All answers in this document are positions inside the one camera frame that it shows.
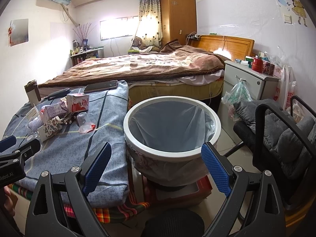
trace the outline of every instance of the plastic cup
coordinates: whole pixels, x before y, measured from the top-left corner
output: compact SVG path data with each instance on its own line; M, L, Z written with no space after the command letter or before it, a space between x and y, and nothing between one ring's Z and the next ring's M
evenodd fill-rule
M92 131L93 123L90 121L89 116L86 112L81 112L77 115L77 121L79 124L79 133L85 134Z

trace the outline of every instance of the drawer handle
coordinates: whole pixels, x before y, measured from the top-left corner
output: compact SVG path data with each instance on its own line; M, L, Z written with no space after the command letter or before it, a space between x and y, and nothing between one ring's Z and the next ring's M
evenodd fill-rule
M244 82L246 82L246 80L244 80L244 79L241 79L240 77L238 77L238 76L235 76L236 78L238 78L239 80L241 80L241 81L244 81Z

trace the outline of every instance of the trash can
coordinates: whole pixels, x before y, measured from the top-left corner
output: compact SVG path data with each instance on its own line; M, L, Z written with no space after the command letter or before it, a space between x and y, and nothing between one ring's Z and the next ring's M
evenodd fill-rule
M132 107L124 119L127 150L134 167L163 186L191 184L208 174L201 146L221 133L216 113L186 97L162 96Z

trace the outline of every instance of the thermos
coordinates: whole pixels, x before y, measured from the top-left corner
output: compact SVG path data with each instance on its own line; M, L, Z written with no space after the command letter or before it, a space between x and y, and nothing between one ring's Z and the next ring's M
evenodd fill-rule
M36 80L28 82L27 85L24 86L24 89L32 107L40 104L42 99L40 97L40 92Z

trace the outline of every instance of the brown blanket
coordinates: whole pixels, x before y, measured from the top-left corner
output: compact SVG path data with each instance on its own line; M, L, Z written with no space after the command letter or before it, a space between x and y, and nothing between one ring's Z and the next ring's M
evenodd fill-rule
M88 59L39 87L84 86L110 80L160 80L212 74L220 69L225 69L221 56L181 46L174 40L166 44L161 53Z

